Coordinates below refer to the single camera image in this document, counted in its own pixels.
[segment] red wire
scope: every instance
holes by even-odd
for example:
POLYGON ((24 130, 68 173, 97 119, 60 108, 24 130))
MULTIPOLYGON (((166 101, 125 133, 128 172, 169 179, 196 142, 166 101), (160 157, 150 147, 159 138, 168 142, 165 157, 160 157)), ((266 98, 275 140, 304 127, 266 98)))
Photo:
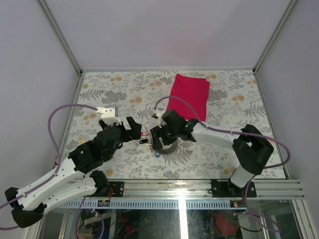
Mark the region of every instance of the red wire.
POLYGON ((111 201, 112 194, 113 194, 113 188, 110 188, 109 189, 109 201, 111 201))

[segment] floral tablecloth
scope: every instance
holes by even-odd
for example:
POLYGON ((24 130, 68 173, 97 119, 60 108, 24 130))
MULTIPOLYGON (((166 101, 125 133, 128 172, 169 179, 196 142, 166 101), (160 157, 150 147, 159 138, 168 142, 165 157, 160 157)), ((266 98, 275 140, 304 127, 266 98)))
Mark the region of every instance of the floral tablecloth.
MULTIPOLYGON (((157 100, 170 95, 175 76, 206 78, 210 82, 207 122, 226 129, 247 123, 272 136, 269 122, 252 71, 158 71, 158 72, 87 72, 78 103, 95 107, 116 105, 119 118, 133 116, 143 131, 156 126, 151 116, 157 100)), ((166 109, 168 100, 159 104, 166 109)), ((94 138, 101 130, 99 115, 77 108, 67 139, 65 156, 79 144, 94 138)), ((277 150, 268 162, 277 164, 277 150)), ((105 174, 113 179, 212 179, 228 178, 239 165, 235 153, 210 143, 179 140, 177 149, 155 157, 149 145, 138 141, 125 143, 106 163, 105 174)), ((259 178, 285 178, 283 168, 264 170, 259 178)))

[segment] red cloth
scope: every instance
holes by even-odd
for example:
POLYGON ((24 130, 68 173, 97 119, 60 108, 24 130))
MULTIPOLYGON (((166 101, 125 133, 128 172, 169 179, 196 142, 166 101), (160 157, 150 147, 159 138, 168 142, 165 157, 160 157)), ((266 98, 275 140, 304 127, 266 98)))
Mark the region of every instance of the red cloth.
POLYGON ((215 218, 215 223, 217 226, 216 229, 218 229, 219 233, 223 237, 232 236, 237 232, 239 226, 235 226, 235 225, 231 224, 221 214, 216 213, 214 215, 214 218, 215 218))
MULTIPOLYGON (((209 95, 209 82, 206 79, 176 75, 170 95, 177 96, 189 103, 199 118, 206 121, 206 103, 209 95)), ((187 119, 195 119, 194 113, 182 101, 169 99, 167 110, 176 110, 187 119)))

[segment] small object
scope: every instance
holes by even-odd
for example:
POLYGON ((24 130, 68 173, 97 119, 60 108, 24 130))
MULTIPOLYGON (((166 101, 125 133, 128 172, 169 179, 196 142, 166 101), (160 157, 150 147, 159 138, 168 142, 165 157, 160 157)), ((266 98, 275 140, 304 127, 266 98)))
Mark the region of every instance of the small object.
POLYGON ((118 108, 110 106, 110 108, 103 108, 103 107, 97 107, 96 113, 101 114, 101 120, 107 124, 107 125, 112 125, 112 124, 118 124, 121 125, 122 122, 118 118, 118 108))
MULTIPOLYGON (((230 180, 220 180, 220 179, 211 179, 210 180, 212 196, 214 198, 245 198, 245 190, 244 188, 238 188, 233 185, 230 180)), ((256 198, 256 188, 254 182, 251 182, 247 191, 247 198, 256 198)))
POLYGON ((109 201, 111 201, 112 194, 113 194, 113 188, 110 188, 109 189, 109 201))
POLYGON ((147 138, 140 140, 140 144, 147 143, 149 140, 147 138))
POLYGON ((150 133, 146 133, 145 131, 141 132, 141 136, 149 136, 149 135, 150 135, 150 133))
MULTIPOLYGON (((154 149, 154 144, 153 144, 153 139, 151 138, 151 143, 152 143, 152 148, 154 149)), ((154 149, 155 152, 158 152, 160 154, 170 154, 173 153, 178 146, 178 141, 175 140, 172 144, 170 145, 164 145, 163 142, 160 139, 160 143, 162 144, 162 149, 154 149)))

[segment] black bracket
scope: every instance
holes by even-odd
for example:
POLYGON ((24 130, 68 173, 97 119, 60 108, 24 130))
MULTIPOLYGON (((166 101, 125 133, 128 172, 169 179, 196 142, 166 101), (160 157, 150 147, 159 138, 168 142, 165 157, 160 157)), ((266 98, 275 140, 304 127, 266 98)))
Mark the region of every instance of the black bracket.
POLYGON ((112 188, 112 198, 122 198, 124 193, 124 182, 110 182, 112 188))
MULTIPOLYGON (((238 188, 230 182, 230 180, 212 179, 210 180, 211 189, 208 190, 212 194, 213 198, 242 198, 245 195, 246 186, 238 188)), ((256 188, 253 182, 250 182, 248 192, 248 198, 256 198, 256 188)))
MULTIPOLYGON (((247 124, 241 129, 245 133, 262 135, 256 127, 247 124)), ((274 152, 274 147, 265 138, 240 135, 232 145, 240 165, 254 175, 260 175, 274 152)))

